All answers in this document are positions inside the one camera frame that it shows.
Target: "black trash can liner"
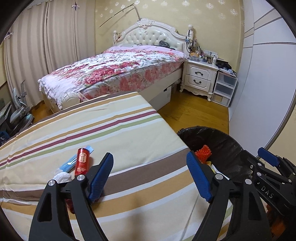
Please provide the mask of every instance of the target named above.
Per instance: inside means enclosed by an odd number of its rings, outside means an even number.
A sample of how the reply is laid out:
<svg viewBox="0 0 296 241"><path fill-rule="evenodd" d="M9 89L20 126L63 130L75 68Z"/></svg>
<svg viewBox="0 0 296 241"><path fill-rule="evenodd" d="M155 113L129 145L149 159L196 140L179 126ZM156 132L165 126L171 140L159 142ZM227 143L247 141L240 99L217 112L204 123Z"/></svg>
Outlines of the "black trash can liner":
<svg viewBox="0 0 296 241"><path fill-rule="evenodd" d="M249 165L240 158L243 149L229 135L205 126L181 129L177 135L192 151L207 145L212 151L208 161L232 181L243 182L247 178L251 179Z"/></svg>

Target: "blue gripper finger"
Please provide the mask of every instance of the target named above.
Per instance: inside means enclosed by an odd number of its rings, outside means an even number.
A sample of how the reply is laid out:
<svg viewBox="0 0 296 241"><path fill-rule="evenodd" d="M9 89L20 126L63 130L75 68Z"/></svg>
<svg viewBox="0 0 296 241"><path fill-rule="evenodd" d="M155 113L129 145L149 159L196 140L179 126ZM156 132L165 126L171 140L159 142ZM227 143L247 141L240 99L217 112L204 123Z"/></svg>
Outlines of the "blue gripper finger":
<svg viewBox="0 0 296 241"><path fill-rule="evenodd" d="M273 167L277 167L279 165L278 158L271 152L265 150L263 147L260 147L258 149L258 156L261 157L266 162L268 162Z"/></svg>
<svg viewBox="0 0 296 241"><path fill-rule="evenodd" d="M207 202L210 201L213 198L210 183L192 152L187 154L186 163L201 197Z"/></svg>
<svg viewBox="0 0 296 241"><path fill-rule="evenodd" d="M94 179L90 183L90 192L89 192L89 201L90 203L93 203L95 200L99 199L103 188L105 186L105 183L111 173L111 170L113 168L114 160L113 155L108 153L107 157L102 160L103 163L96 173Z"/></svg>

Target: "nightstand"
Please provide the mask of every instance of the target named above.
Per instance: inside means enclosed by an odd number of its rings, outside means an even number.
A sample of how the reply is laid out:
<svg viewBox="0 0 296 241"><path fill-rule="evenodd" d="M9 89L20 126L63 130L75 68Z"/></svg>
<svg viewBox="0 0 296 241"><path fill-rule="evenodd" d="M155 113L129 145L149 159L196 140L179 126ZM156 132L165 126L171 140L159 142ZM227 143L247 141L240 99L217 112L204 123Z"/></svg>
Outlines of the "nightstand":
<svg viewBox="0 0 296 241"><path fill-rule="evenodd" d="M185 60L180 92L186 89L195 95L205 95L211 101L218 70L212 64Z"/></svg>

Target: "metal bolt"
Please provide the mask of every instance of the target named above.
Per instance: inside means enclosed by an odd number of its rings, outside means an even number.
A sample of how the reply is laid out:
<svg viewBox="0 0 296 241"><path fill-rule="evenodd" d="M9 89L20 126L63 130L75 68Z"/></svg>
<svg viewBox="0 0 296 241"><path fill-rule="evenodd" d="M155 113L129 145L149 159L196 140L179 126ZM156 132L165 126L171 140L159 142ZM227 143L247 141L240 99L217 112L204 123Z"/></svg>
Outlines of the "metal bolt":
<svg viewBox="0 0 296 241"><path fill-rule="evenodd" d="M78 175L78 176L77 176L77 180L78 180L78 181L82 181L84 178L85 178L84 175Z"/></svg>
<svg viewBox="0 0 296 241"><path fill-rule="evenodd" d="M250 179L246 179L245 180L245 183L248 184L248 185L251 185L252 184L252 181Z"/></svg>
<svg viewBox="0 0 296 241"><path fill-rule="evenodd" d="M50 185L50 186L53 186L55 184L55 180L50 180L49 182L48 182L48 185Z"/></svg>
<svg viewBox="0 0 296 241"><path fill-rule="evenodd" d="M218 180L222 180L223 179L223 175L221 175L220 173L215 175L215 178Z"/></svg>

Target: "white bottle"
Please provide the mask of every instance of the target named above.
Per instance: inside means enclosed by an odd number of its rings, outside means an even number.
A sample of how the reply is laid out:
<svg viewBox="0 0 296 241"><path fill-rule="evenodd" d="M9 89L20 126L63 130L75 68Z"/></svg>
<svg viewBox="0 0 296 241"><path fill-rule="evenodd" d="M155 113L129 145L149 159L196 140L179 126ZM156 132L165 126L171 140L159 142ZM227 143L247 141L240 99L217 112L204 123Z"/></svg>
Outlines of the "white bottle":
<svg viewBox="0 0 296 241"><path fill-rule="evenodd" d="M216 63L217 63L217 58L216 58L216 56L214 55L214 58L213 58L213 62L212 62L212 64L213 64L213 65L216 65Z"/></svg>

